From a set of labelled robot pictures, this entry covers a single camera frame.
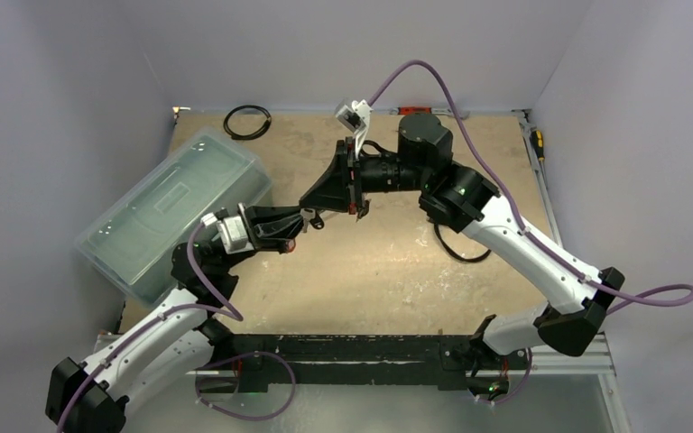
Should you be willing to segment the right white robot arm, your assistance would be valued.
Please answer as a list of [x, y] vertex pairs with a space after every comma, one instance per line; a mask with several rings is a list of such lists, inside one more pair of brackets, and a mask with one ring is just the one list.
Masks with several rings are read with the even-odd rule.
[[337, 142], [327, 170], [300, 206], [363, 217], [366, 195], [419, 191], [428, 219], [489, 249], [525, 277], [545, 302], [521, 314], [492, 315], [474, 334], [473, 360], [491, 367], [518, 349], [547, 345], [580, 356], [596, 337], [624, 276], [585, 265], [527, 222], [492, 181], [453, 160], [453, 133], [432, 114], [404, 116], [396, 152], [362, 153], [352, 138]]

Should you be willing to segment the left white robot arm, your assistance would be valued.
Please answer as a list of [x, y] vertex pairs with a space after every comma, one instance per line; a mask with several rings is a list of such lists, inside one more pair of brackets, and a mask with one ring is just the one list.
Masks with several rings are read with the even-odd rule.
[[243, 322], [231, 269], [260, 252], [290, 253], [307, 225], [298, 206], [238, 205], [202, 216], [171, 257], [177, 284], [144, 319], [82, 361], [51, 371], [45, 414], [59, 432], [119, 432], [147, 393], [189, 370], [230, 363], [219, 317]]

